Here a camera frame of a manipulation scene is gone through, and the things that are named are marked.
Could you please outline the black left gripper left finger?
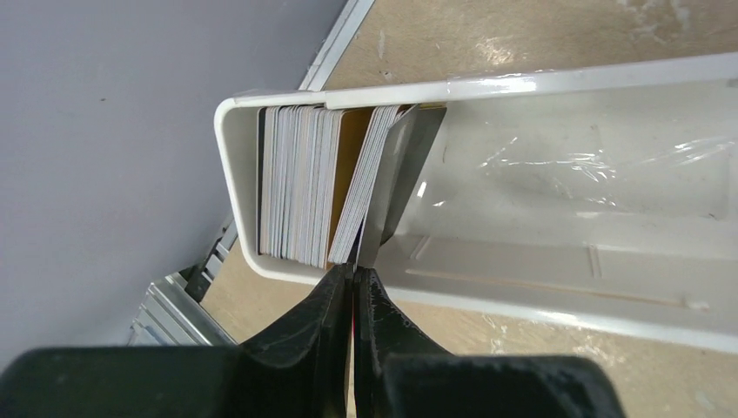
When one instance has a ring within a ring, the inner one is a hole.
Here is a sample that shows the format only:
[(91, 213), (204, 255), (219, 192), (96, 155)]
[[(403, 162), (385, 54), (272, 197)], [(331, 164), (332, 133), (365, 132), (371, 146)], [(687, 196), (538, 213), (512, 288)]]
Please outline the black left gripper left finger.
[(237, 345), (50, 347), (1, 376), (4, 417), (343, 417), (352, 268)]

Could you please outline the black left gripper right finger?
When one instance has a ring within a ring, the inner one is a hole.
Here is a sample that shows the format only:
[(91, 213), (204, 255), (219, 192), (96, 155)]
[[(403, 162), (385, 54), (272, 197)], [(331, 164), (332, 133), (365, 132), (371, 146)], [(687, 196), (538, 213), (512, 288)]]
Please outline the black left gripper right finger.
[(572, 355), (457, 355), (392, 302), (379, 275), (353, 282), (359, 417), (622, 417), (614, 385)]

